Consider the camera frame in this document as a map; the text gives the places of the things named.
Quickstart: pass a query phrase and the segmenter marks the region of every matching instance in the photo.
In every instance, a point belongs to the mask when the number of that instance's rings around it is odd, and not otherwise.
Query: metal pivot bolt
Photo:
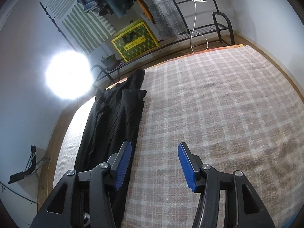
[[[73,169],[68,170],[68,171],[67,171],[67,175],[68,175],[68,176],[73,176],[73,175],[75,175],[75,172],[76,172],[76,171],[73,170]]]
[[[235,175],[236,175],[237,177],[242,177],[242,176],[243,176],[243,173],[242,173],[240,170],[236,170],[236,171],[235,171]]]
[[[100,168],[102,168],[102,169],[106,169],[106,168],[108,168],[110,165],[108,164],[108,163],[101,163],[100,165],[99,165],[99,167]]]
[[[203,165],[202,165],[202,168],[203,168],[204,170],[210,170],[210,169],[211,169],[211,166],[210,166],[210,164],[203,164]]]

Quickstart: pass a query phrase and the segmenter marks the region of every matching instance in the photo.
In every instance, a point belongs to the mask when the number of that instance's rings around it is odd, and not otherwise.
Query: green patterned box
[[[115,36],[112,43],[126,62],[158,47],[156,37],[143,19],[131,23]]]

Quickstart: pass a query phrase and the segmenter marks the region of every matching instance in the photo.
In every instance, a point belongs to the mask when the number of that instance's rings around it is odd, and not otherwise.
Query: mattress
[[[300,210],[304,105],[261,54],[244,46],[172,59],[147,69],[142,89],[147,95],[122,227],[192,226],[199,194],[185,182],[177,156],[181,141],[218,171],[242,170],[276,227]],[[93,102],[68,128],[54,185],[73,168]],[[224,198],[220,204],[219,225]]]

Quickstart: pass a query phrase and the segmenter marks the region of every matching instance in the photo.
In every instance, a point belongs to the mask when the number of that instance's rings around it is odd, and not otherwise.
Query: blue rubber pad
[[[178,146],[177,153],[186,178],[187,185],[192,190],[192,192],[195,192],[197,188],[197,185],[195,183],[195,172],[181,143]]]
[[[128,142],[116,170],[116,180],[115,180],[116,191],[118,191],[119,188],[123,185],[127,168],[130,162],[131,153],[132,153],[132,145],[131,142]]]

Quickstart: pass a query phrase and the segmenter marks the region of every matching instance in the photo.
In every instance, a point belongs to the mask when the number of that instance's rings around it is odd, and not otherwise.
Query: gray pot
[[[107,68],[108,70],[113,70],[114,68],[116,68],[119,65],[118,60],[116,59],[115,55],[110,55],[107,60],[105,60],[104,62],[102,62]]]

